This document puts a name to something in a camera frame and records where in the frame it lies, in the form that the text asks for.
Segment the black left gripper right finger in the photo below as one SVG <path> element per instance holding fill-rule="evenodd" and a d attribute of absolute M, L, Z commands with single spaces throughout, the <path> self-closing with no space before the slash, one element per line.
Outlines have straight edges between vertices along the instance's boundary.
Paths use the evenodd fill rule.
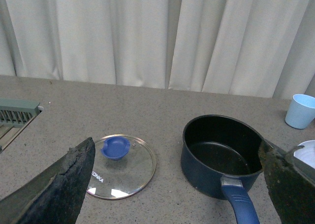
<path fill-rule="evenodd" d="M 268 194 L 283 224 L 315 222 L 315 169 L 268 140 L 258 150 Z"/>

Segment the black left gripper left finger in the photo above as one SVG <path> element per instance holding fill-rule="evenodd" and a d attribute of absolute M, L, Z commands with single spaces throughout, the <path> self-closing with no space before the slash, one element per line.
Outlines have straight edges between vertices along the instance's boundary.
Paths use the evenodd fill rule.
<path fill-rule="evenodd" d="M 74 224 L 80 214 L 95 161 L 87 138 L 0 201 L 2 224 Z"/>

